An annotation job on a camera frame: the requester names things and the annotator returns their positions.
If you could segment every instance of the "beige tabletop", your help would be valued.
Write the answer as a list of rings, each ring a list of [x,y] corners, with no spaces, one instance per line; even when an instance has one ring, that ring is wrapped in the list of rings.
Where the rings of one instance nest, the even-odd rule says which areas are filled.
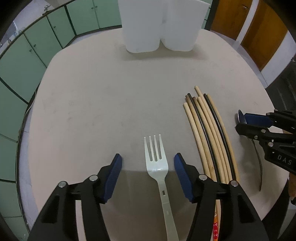
[[[203,173],[197,145],[183,108],[194,86],[211,94],[229,134],[240,184],[264,218],[279,197],[288,173],[265,161],[263,186],[250,140],[235,131],[235,115],[265,114],[273,105],[243,58],[218,35],[201,30],[194,49],[174,52],[160,46],[131,54],[121,29],[100,33],[60,51],[47,68],[33,107],[29,165],[34,197],[41,210],[59,181],[85,180],[123,158],[112,198],[102,206],[111,240],[166,240],[157,183],[146,172],[144,136],[162,135],[168,160],[166,184],[180,240],[194,215],[174,171],[181,152]],[[83,239],[81,220],[78,231]]]

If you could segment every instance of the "brown wooden door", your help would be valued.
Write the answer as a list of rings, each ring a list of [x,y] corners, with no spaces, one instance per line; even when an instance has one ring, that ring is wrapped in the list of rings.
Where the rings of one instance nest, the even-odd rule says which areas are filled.
[[[272,58],[287,33],[287,28],[276,12],[263,0],[258,7],[242,46],[262,70]]]
[[[211,30],[236,40],[252,0],[220,0]]]

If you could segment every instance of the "fork head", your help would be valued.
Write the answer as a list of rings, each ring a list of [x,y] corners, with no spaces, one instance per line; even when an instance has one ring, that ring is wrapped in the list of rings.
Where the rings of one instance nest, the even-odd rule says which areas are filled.
[[[151,157],[149,155],[149,149],[147,146],[147,141],[146,137],[144,137],[144,148],[145,148],[145,159],[146,159],[146,168],[148,174],[156,179],[156,178],[165,178],[165,176],[168,173],[168,162],[165,156],[165,150],[163,148],[163,142],[161,140],[161,135],[159,135],[159,146],[160,146],[160,155],[158,152],[158,147],[157,147],[157,141],[156,141],[156,136],[154,136],[154,148],[155,148],[155,153],[156,153],[156,159],[154,156],[154,148],[151,140],[151,136],[149,136],[149,142],[150,142],[150,151],[151,151]]]

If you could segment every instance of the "green cabinet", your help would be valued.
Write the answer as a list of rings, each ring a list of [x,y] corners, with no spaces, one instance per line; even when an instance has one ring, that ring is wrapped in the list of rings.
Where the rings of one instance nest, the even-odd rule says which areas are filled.
[[[65,8],[61,7],[48,14],[47,17],[60,44],[64,48],[75,37]]]
[[[0,179],[15,181],[17,143],[0,136]]]
[[[46,67],[32,50],[24,35],[19,36],[0,59],[0,77],[28,102],[45,70]]]
[[[16,183],[0,181],[0,213],[4,218],[21,216]]]
[[[92,0],[76,0],[67,8],[76,34],[99,29]]]
[[[29,233],[23,217],[4,218],[4,220],[18,240],[28,239]]]
[[[117,0],[94,0],[100,28],[121,25]]]
[[[32,25],[25,31],[25,35],[46,66],[49,65],[53,56],[62,49],[47,18],[42,18]]]
[[[0,134],[17,141],[26,109],[27,104],[0,82]]]

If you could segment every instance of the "fork handle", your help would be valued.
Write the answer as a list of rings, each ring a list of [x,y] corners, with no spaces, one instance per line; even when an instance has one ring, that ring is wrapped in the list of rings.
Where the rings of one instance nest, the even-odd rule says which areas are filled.
[[[161,204],[163,206],[163,216],[165,218],[165,228],[167,232],[168,241],[179,241],[177,229],[175,226],[172,210],[170,208],[170,200],[168,198],[168,191],[165,181],[158,182]]]

